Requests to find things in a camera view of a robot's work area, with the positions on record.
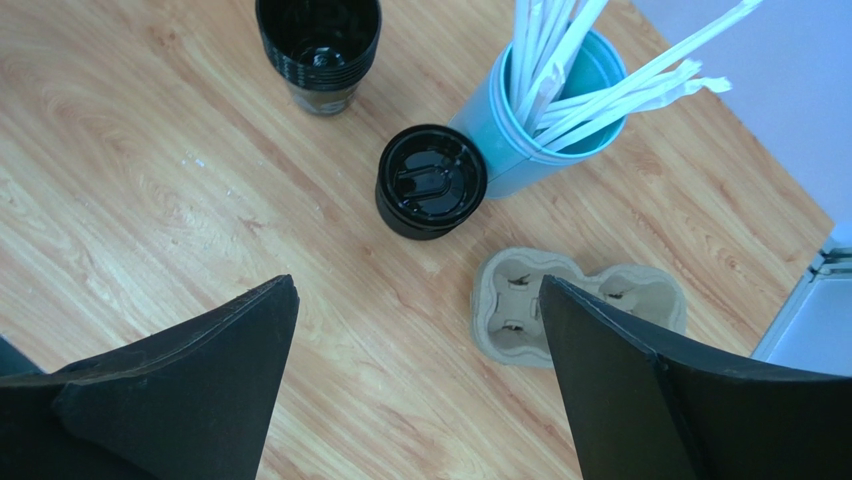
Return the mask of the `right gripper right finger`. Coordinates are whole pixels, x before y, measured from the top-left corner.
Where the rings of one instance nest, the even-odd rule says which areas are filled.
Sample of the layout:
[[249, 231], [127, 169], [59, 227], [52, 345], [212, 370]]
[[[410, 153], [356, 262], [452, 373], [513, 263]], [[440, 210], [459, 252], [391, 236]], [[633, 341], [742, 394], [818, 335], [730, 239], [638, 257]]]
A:
[[545, 276], [539, 306], [586, 479], [847, 479], [851, 381], [735, 355]]

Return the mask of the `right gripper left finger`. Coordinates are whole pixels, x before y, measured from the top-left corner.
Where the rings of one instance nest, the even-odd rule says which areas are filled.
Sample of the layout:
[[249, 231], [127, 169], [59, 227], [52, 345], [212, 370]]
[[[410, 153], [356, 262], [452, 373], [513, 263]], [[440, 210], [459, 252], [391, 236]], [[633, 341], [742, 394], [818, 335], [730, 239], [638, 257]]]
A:
[[55, 372], [3, 340], [2, 477], [254, 478], [298, 309], [280, 275]]

